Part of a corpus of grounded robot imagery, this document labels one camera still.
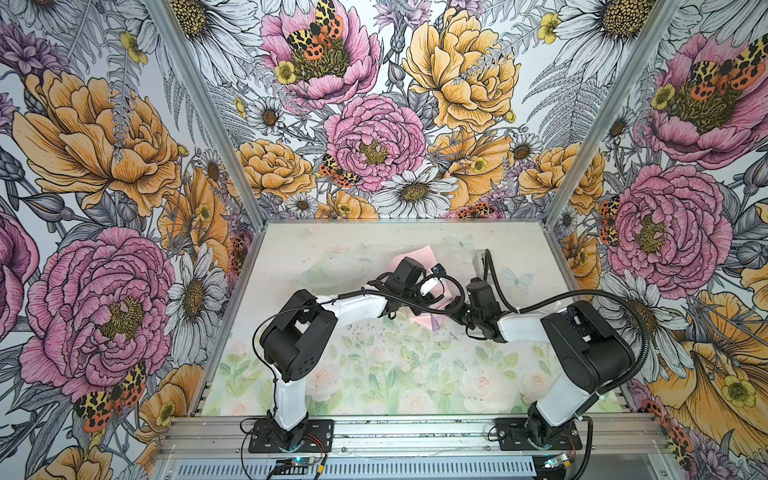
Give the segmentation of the purple wrapping paper sheet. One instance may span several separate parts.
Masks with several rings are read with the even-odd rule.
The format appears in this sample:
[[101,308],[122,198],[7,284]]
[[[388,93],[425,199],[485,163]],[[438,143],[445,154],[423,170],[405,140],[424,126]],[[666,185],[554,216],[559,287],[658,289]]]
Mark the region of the purple wrapping paper sheet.
[[390,274],[383,280],[387,293],[396,297],[388,307],[398,306],[406,318],[429,331],[438,331],[445,320],[443,314],[426,309],[442,309],[453,294],[438,274],[444,269],[429,246],[400,254],[388,265]]

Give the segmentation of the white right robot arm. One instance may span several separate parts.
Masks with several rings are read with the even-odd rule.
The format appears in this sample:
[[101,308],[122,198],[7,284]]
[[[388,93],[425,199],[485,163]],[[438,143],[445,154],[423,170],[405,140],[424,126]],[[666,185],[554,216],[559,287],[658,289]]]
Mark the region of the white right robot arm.
[[559,433],[600,396],[634,376],[647,358],[648,339],[641,339],[636,352],[587,296],[610,299],[635,312],[624,299],[595,289],[564,292],[518,310],[502,309],[493,288],[479,278],[448,304],[450,317],[468,330],[479,330],[484,340],[541,342],[554,351],[561,374],[527,413],[526,428],[535,442]]

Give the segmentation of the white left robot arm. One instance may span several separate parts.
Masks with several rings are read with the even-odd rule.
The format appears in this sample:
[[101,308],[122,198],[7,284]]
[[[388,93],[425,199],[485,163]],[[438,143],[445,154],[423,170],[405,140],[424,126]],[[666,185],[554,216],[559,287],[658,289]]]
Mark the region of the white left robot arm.
[[391,317],[403,307],[419,315],[444,314],[453,280],[441,264],[427,268],[404,257],[358,290],[316,296],[298,290],[253,338],[254,352],[273,374],[273,407],[267,415],[283,434],[306,428],[305,378],[320,362],[338,327]]

